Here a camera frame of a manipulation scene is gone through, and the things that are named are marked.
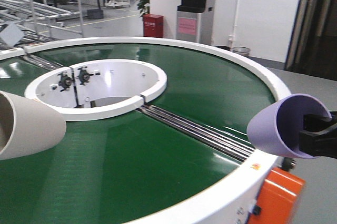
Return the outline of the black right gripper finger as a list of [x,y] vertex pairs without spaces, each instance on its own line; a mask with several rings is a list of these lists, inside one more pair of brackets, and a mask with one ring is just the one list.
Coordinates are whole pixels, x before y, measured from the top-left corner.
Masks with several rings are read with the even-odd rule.
[[304,115],[303,130],[299,132],[299,150],[313,157],[336,159],[336,112],[332,118],[314,114]]

